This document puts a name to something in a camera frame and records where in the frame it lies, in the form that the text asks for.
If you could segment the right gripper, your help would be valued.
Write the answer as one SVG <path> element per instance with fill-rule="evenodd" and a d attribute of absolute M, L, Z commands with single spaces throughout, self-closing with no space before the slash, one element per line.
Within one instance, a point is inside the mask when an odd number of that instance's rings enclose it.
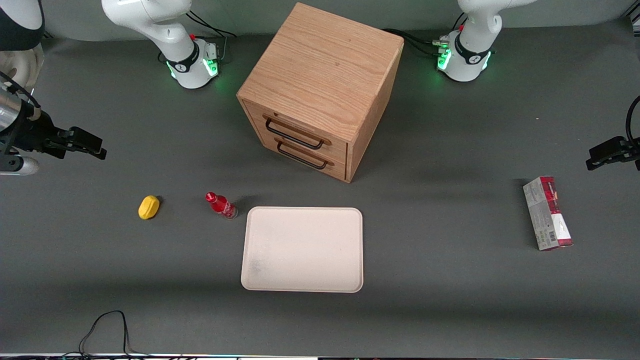
<path fill-rule="evenodd" d="M 1 153 L 16 154 L 16 151 L 37 152 L 64 159 L 66 152 L 79 152 L 99 160 L 105 160 L 107 150 L 103 139 L 78 126 L 64 130 L 54 125 L 51 117 L 42 112 L 36 120 L 28 117 L 34 112 L 32 107 L 23 107 L 16 120 L 1 131 Z"/>

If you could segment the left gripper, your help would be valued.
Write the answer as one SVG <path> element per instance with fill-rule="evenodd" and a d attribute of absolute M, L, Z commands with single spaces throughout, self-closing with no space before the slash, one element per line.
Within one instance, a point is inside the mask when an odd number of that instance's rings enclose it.
<path fill-rule="evenodd" d="M 612 137 L 590 148 L 589 155 L 590 158 L 585 161 L 588 171 L 621 162 L 634 162 L 635 168 L 640 171 L 640 146 L 637 139 L 632 137 Z"/>

